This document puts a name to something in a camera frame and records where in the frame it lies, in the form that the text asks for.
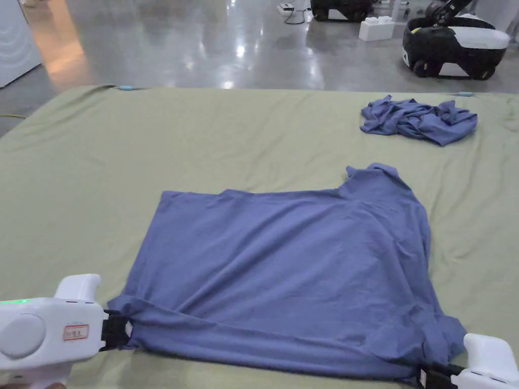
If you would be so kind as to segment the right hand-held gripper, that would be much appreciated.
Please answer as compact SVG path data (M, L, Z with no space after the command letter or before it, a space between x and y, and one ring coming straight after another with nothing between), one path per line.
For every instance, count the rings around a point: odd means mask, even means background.
M467 367L451 365L417 371L418 388L518 388L518 366L503 339L468 333L463 339Z

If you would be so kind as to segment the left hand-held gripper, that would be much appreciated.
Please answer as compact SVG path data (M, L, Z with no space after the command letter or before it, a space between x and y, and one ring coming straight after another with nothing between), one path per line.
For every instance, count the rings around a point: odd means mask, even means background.
M96 302L100 282L97 274L68 276L53 297L1 302L2 384L66 384L74 364L128 348L133 320Z

